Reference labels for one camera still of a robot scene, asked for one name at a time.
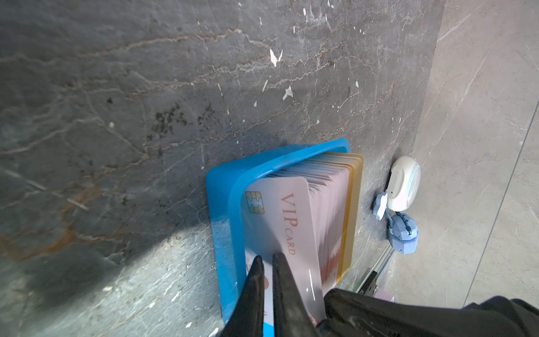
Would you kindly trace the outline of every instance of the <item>blue plastic card holder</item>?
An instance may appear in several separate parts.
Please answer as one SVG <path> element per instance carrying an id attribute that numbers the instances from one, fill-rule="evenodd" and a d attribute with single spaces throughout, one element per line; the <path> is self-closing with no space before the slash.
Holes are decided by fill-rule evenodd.
<path id="1" fill-rule="evenodd" d="M 206 175 L 224 322 L 232 315 L 247 277 L 240 207 L 245 189 L 272 172 L 324 152 L 350 153 L 350 143 L 342 138 L 318 145 L 287 145 L 219 165 Z M 264 323 L 264 336 L 273 335 L 273 327 Z"/>

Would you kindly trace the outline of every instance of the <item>stack of cards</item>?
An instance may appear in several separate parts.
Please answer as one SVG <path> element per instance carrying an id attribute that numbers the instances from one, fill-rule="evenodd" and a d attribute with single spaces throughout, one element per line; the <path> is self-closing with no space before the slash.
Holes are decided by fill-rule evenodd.
<path id="1" fill-rule="evenodd" d="M 273 326 L 272 255 L 285 253 L 313 322 L 351 266 L 363 157 L 324 153 L 254 182 L 241 202 L 247 269 L 265 264 L 264 322 Z"/>

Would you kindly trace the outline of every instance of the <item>blue plastic part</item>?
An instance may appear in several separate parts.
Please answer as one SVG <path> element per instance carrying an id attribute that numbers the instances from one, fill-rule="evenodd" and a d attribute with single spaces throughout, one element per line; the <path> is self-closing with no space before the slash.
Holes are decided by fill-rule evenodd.
<path id="1" fill-rule="evenodd" d="M 402 254 L 410 254 L 416 251 L 419 231 L 416 222 L 406 213 L 400 213 L 402 217 L 395 214 L 391 217 L 393 226 L 388 228 L 388 239 L 394 250 Z M 410 232 L 406 229 L 404 218 L 410 227 Z"/>
<path id="2" fill-rule="evenodd" d="M 408 222 L 411 232 L 406 229 L 406 225 L 403 219 L 395 214 L 391 217 L 393 219 L 393 234 L 402 241 L 412 240 L 417 236 L 417 224 L 416 222 L 408 216 L 406 213 L 400 213 L 403 218 Z"/>
<path id="3" fill-rule="evenodd" d="M 382 220 L 382 218 L 384 217 L 384 213 L 388 210 L 387 208 L 387 193 L 386 192 L 382 192 L 380 194 L 378 194 L 378 196 L 376 197 L 376 200 L 374 202 L 374 206 L 372 207 L 372 213 L 374 214 L 374 217 L 377 219 L 377 220 Z M 385 197 L 385 204 L 382 205 L 382 198 Z"/>
<path id="4" fill-rule="evenodd" d="M 224 322 L 232 315 L 247 276 L 240 208 L 245 189 L 272 172 L 324 152 L 349 153 L 350 143 L 338 139 L 318 145 L 288 145 L 219 165 L 206 175 Z M 264 324 L 264 335 L 273 336 L 273 327 Z"/>
<path id="5" fill-rule="evenodd" d="M 393 228 L 393 219 L 391 218 L 391 215 L 389 214 L 389 208 L 385 209 L 385 215 L 387 215 L 389 220 L 389 228 Z"/>
<path id="6" fill-rule="evenodd" d="M 419 239 L 419 232 L 417 232 L 417 236 L 411 240 L 408 241 L 402 241 L 399 240 L 392 232 L 391 228 L 388 228 L 388 239 L 391 243 L 391 247 L 395 251 L 398 251 L 402 254 L 411 254 L 416 251 L 417 248 L 417 241 Z"/>

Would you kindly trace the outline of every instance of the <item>beige tile floor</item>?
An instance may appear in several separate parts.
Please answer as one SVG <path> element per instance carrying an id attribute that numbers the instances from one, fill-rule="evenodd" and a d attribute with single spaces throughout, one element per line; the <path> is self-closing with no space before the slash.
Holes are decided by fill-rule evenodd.
<path id="1" fill-rule="evenodd" d="M 387 269 L 398 302 L 539 306 L 538 100 L 539 2 L 448 0 L 413 152 L 419 246 Z"/>

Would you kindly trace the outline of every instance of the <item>pink object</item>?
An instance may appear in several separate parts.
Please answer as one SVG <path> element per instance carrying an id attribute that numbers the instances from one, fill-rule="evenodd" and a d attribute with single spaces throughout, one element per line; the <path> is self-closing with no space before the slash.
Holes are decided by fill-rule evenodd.
<path id="1" fill-rule="evenodd" d="M 388 302 L 395 302 L 395 296 L 383 289 L 378 289 L 374 297 Z"/>

